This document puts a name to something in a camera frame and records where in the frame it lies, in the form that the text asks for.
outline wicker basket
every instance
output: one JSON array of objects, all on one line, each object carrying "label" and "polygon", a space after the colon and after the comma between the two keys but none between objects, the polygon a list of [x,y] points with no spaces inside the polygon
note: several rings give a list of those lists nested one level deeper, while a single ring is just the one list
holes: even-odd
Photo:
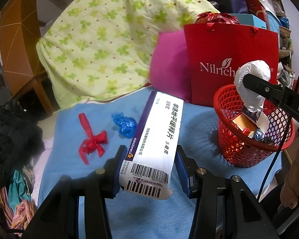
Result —
[{"label": "wicker basket", "polygon": [[279,30],[280,30],[280,36],[282,38],[290,38],[291,30],[282,26],[279,26]]},{"label": "wicker basket", "polygon": [[276,12],[277,17],[287,17],[285,12]]}]

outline pillow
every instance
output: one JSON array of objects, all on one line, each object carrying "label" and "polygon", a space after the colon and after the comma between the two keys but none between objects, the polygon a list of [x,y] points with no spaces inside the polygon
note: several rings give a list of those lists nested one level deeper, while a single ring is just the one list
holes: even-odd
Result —
[{"label": "pillow", "polygon": [[192,100],[184,30],[160,33],[150,64],[149,80],[155,89],[187,103]]}]

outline black metal bracket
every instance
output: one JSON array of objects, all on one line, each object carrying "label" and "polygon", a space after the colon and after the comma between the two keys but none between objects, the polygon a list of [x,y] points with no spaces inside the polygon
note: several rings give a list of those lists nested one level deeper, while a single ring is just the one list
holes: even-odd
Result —
[{"label": "black metal bracket", "polygon": [[298,198],[298,204],[295,208],[290,209],[287,207],[287,208],[283,208],[281,211],[278,210],[278,213],[272,219],[272,223],[274,227],[277,229],[277,233],[279,235],[283,234],[285,231],[287,231],[286,234],[291,235],[293,234],[294,231],[291,232],[290,230],[288,230],[288,227],[292,225],[292,223],[295,222],[298,217],[299,217],[299,198]]},{"label": "black metal bracket", "polygon": [[105,198],[113,199],[120,190],[120,163],[127,153],[120,146],[115,158],[108,159],[87,177],[62,176],[37,210],[23,233],[24,239],[78,239],[79,196],[85,197],[85,234],[87,239],[111,239]]},{"label": "black metal bracket", "polygon": [[217,196],[223,196],[223,239],[278,239],[279,236],[253,193],[237,175],[230,179],[199,168],[177,146],[175,165],[184,193],[197,198],[189,239],[214,239]]},{"label": "black metal bracket", "polygon": [[263,96],[273,104],[279,106],[299,122],[298,93],[287,87],[282,88],[279,85],[271,84],[250,73],[244,76],[243,84],[247,89]]}]

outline teal fabric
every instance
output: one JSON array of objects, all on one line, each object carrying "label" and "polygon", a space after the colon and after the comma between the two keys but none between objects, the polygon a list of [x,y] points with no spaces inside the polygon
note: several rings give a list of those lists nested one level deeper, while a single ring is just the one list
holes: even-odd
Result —
[{"label": "teal fabric", "polygon": [[8,203],[13,213],[16,210],[16,205],[19,205],[23,199],[31,201],[31,196],[26,192],[26,183],[23,175],[16,170],[8,193]]}]

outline felodipine tablet box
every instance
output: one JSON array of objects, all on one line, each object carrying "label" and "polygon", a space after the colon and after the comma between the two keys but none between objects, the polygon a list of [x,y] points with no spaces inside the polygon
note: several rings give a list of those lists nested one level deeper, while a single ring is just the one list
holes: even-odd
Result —
[{"label": "felodipine tablet box", "polygon": [[151,91],[120,169],[125,191],[167,199],[184,101]]}]

